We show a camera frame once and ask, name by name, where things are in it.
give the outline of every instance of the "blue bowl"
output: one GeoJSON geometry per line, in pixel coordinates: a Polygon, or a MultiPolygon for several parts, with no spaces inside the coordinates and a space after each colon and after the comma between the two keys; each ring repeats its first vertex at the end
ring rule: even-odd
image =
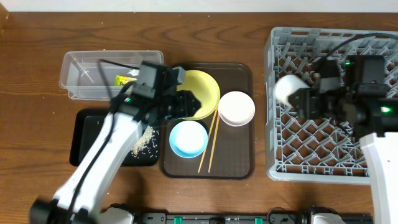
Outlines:
{"type": "Polygon", "coordinates": [[[169,143],[173,152],[182,158],[199,156],[207,147],[206,129],[196,121],[182,121],[170,133],[169,143]]]}

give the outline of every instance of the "plastic dish rack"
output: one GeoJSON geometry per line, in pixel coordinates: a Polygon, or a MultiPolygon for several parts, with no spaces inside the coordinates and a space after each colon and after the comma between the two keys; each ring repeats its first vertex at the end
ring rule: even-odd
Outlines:
{"type": "MultiPolygon", "coordinates": [[[[311,62],[343,41],[366,30],[276,27],[264,47],[264,82],[267,92],[266,160],[272,180],[336,184],[370,184],[359,142],[332,125],[329,119],[302,120],[289,106],[275,100],[273,89],[287,74],[317,85],[311,62]]],[[[398,32],[387,32],[397,35],[398,32]]],[[[347,55],[383,55],[386,58],[387,97],[398,97],[398,45],[392,39],[369,37],[356,40],[333,54],[340,62],[347,55]]],[[[348,132],[352,127],[341,123],[348,132]]]]}

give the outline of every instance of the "wooden chopstick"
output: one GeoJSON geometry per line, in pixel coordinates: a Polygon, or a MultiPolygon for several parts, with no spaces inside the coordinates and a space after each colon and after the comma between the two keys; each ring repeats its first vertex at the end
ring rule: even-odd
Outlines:
{"type": "Polygon", "coordinates": [[[216,139],[217,139],[217,131],[218,131],[218,123],[220,121],[220,115],[217,115],[217,123],[216,123],[216,129],[214,131],[214,137],[213,137],[213,146],[211,147],[211,156],[210,156],[210,165],[209,165],[209,172],[211,169],[211,163],[213,162],[213,154],[214,154],[214,148],[216,146],[216,139]]]}
{"type": "Polygon", "coordinates": [[[209,145],[211,130],[213,129],[213,124],[214,124],[214,121],[216,120],[217,112],[218,112],[218,107],[216,107],[216,109],[214,110],[213,120],[211,121],[210,130],[209,130],[209,136],[207,138],[207,145],[206,145],[205,150],[203,151],[203,154],[201,155],[201,161],[200,161],[198,173],[200,173],[201,165],[203,164],[203,159],[205,158],[206,149],[207,149],[207,146],[209,145]]]}

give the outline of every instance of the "brown serving tray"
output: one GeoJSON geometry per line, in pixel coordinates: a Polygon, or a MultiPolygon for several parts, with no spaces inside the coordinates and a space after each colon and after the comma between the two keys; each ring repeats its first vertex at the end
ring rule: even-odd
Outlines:
{"type": "MultiPolygon", "coordinates": [[[[201,70],[211,75],[220,86],[221,97],[231,91],[242,91],[253,98],[252,73],[250,68],[240,63],[185,63],[186,70],[201,70]]],[[[200,120],[209,130],[213,114],[200,120]]],[[[176,155],[170,148],[169,136],[173,127],[182,119],[167,121],[162,129],[160,169],[168,177],[199,179],[239,179],[248,178],[254,171],[254,123],[233,128],[221,119],[218,126],[216,146],[211,171],[208,173],[214,127],[200,173],[199,163],[202,154],[191,159],[176,155]]]]}

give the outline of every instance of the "clear plastic container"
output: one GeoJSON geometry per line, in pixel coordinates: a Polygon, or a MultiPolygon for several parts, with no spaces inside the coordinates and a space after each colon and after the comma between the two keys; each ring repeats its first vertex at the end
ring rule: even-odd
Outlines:
{"type": "MultiPolygon", "coordinates": [[[[97,67],[99,59],[139,67],[143,60],[163,63],[163,53],[157,50],[104,50],[68,52],[62,63],[60,87],[68,90],[74,100],[109,100],[108,92],[97,67]]],[[[103,70],[111,85],[112,96],[121,86],[113,86],[116,75],[130,77],[131,69],[103,63],[103,70]]]]}

